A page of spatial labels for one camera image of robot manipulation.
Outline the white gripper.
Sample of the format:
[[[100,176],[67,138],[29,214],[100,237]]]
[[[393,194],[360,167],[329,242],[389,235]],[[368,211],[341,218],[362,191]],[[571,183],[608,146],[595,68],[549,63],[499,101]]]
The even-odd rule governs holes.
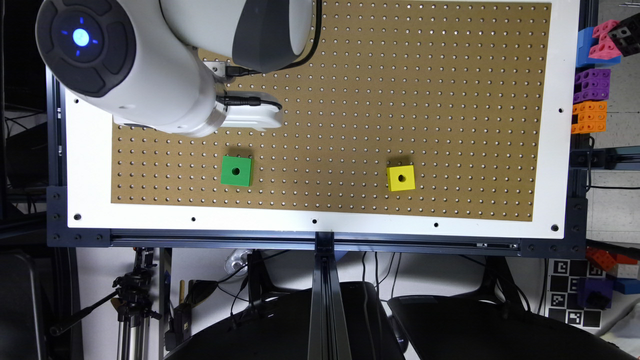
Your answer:
[[[216,100],[225,114],[222,127],[252,128],[258,131],[279,128],[283,109],[272,95],[255,91],[228,91]]]

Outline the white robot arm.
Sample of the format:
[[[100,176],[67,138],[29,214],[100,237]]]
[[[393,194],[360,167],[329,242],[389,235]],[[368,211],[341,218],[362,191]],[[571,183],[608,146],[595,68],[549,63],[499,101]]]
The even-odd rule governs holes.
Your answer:
[[[321,16],[314,0],[45,0],[35,33],[53,75],[115,123],[199,138],[280,127],[275,97],[225,86],[304,64]]]

